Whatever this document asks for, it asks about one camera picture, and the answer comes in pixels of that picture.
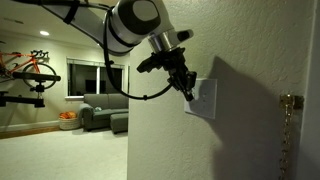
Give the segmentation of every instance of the bicycle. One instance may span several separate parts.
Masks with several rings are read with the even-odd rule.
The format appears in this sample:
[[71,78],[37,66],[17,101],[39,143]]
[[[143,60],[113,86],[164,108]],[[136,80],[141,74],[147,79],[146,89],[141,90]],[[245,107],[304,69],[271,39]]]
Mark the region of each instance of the bicycle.
[[[13,56],[13,59],[20,58],[20,57],[30,57],[30,59],[22,62],[21,64],[13,63],[15,67],[12,69],[7,68],[7,63],[4,62],[3,56]],[[38,62],[38,59],[48,58],[48,52],[43,52],[42,50],[37,51],[33,50],[31,51],[31,54],[21,54],[18,52],[13,53],[3,53],[0,52],[0,77],[6,78],[6,80],[0,81],[6,82],[9,80],[14,80],[15,78],[12,76],[14,72],[16,72],[21,67],[25,66],[22,70],[22,73],[37,73],[37,74],[47,74],[47,75],[56,75],[56,72],[52,67],[50,67],[47,64]],[[22,78],[24,83],[28,85],[30,88],[35,88],[39,82],[36,82],[34,80]],[[42,85],[44,86],[44,89],[51,88],[56,81],[44,81],[42,82]]]

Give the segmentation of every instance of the ceiling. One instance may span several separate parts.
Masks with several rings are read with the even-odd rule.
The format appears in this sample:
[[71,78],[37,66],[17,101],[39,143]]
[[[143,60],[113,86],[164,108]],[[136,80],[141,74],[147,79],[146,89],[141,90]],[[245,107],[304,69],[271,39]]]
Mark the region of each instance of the ceiling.
[[[114,6],[117,0],[89,0],[89,2]],[[103,11],[94,11],[100,17],[103,17]],[[40,35],[40,30],[48,31],[50,36],[44,37]],[[1,31],[98,47],[92,39],[72,26],[65,24],[60,18],[57,18],[41,6],[18,3],[11,0],[0,0]]]

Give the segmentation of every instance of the white wall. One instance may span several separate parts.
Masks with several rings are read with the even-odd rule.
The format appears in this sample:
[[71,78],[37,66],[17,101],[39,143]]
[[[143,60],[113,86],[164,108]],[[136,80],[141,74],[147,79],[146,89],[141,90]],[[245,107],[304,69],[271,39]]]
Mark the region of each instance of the white wall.
[[[7,103],[6,107],[0,107],[0,127],[18,124],[33,124],[56,121],[59,113],[65,111],[77,111],[81,101],[66,101],[67,96],[67,57],[89,61],[103,62],[101,48],[90,48],[74,44],[50,41],[35,37],[27,37],[19,34],[0,32],[0,39],[6,44],[0,44],[2,52],[30,53],[31,50],[44,50],[49,52],[49,65],[61,76],[61,81],[43,93],[45,108],[34,108],[30,104]],[[116,64],[126,66],[128,74],[129,56],[110,57]],[[10,96],[22,95],[23,97],[37,97],[35,92],[29,92],[29,88],[22,80],[14,80],[0,84],[0,91],[9,91]]]
[[[175,90],[147,102],[130,101],[129,180],[278,179],[281,93],[303,95],[313,1],[164,0],[185,42],[187,66],[218,79],[217,116],[184,113]],[[144,42],[131,66],[149,56]],[[134,94],[166,86],[167,73],[131,73]]]
[[296,180],[317,180],[320,177],[320,143],[318,140],[320,137],[320,14],[319,1],[317,2],[312,58],[309,64],[307,96],[301,129]]

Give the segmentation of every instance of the door chain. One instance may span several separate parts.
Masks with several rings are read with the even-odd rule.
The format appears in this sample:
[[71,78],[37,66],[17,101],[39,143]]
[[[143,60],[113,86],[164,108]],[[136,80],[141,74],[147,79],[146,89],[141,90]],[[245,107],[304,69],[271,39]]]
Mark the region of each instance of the door chain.
[[283,139],[281,143],[280,176],[278,180],[288,180],[289,154],[291,149],[291,123],[294,110],[303,109],[304,98],[290,94],[280,96],[280,107],[285,110]]

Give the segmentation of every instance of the light switch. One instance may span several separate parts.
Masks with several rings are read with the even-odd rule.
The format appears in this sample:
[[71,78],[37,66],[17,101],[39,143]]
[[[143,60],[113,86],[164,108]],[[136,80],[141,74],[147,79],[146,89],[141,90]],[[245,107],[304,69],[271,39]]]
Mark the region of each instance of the light switch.
[[193,88],[194,100],[184,102],[184,111],[214,119],[217,99],[217,79],[197,79]]

